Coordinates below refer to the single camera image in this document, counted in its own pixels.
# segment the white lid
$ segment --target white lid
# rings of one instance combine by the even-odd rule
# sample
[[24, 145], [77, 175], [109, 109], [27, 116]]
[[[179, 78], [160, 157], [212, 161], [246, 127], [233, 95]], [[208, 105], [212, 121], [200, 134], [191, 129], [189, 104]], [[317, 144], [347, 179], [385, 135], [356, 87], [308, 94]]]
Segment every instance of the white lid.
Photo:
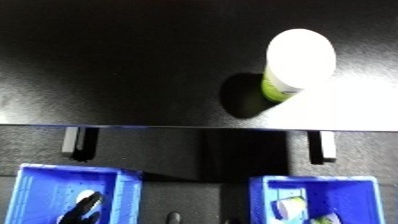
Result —
[[329, 40], [319, 33], [292, 29], [271, 41], [267, 66], [284, 84], [303, 89], [322, 83], [333, 74], [336, 53]]

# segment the blue plastic bin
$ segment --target blue plastic bin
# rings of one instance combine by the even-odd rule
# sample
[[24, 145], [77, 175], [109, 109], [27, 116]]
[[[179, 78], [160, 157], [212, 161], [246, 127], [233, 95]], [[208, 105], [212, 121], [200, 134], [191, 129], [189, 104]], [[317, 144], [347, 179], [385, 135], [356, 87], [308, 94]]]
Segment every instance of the blue plastic bin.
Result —
[[56, 224], [84, 190], [101, 192], [99, 224], [136, 224], [141, 172], [114, 168], [22, 164], [6, 224]]
[[336, 213], [342, 224], [384, 224], [379, 188], [374, 177], [264, 176], [250, 181], [252, 224], [272, 224], [280, 219], [275, 202], [301, 196], [307, 209], [288, 224]]

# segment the plastic container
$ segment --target plastic container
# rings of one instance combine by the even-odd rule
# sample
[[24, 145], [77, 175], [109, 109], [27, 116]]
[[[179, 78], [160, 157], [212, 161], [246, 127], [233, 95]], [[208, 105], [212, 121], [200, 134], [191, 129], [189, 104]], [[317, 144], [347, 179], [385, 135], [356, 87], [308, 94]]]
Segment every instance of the plastic container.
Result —
[[136, 224], [142, 173], [115, 168], [22, 164], [6, 224], [56, 224], [79, 194], [99, 191], [104, 202], [99, 224]]
[[287, 30], [268, 46], [262, 91], [268, 99], [282, 102], [322, 84], [335, 68], [336, 53], [326, 37], [307, 29]]
[[374, 177], [264, 176], [250, 181], [251, 223], [270, 224], [278, 217], [275, 202], [303, 197], [307, 210], [289, 224], [336, 213], [341, 223], [384, 224], [379, 187]]

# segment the floor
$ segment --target floor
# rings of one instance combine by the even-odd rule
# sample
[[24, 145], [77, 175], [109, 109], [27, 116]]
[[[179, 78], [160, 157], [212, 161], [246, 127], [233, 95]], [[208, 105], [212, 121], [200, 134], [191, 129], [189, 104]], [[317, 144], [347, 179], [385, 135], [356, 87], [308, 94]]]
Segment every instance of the floor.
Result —
[[164, 223], [178, 211], [185, 224], [249, 223], [247, 180], [256, 175], [372, 175], [387, 223], [396, 221], [397, 133], [336, 133], [335, 163], [312, 165], [306, 132], [196, 129], [102, 129], [88, 163], [61, 155], [61, 127], [0, 128], [0, 220], [21, 163], [111, 166], [147, 173], [140, 223]]

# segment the black table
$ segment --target black table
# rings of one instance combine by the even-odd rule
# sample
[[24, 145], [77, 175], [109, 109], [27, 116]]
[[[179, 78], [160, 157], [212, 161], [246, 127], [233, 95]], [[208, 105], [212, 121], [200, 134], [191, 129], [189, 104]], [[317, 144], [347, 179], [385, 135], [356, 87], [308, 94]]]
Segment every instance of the black table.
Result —
[[[4, 0], [0, 123], [398, 130], [393, 0]], [[307, 28], [338, 68], [274, 105], [269, 41]]]

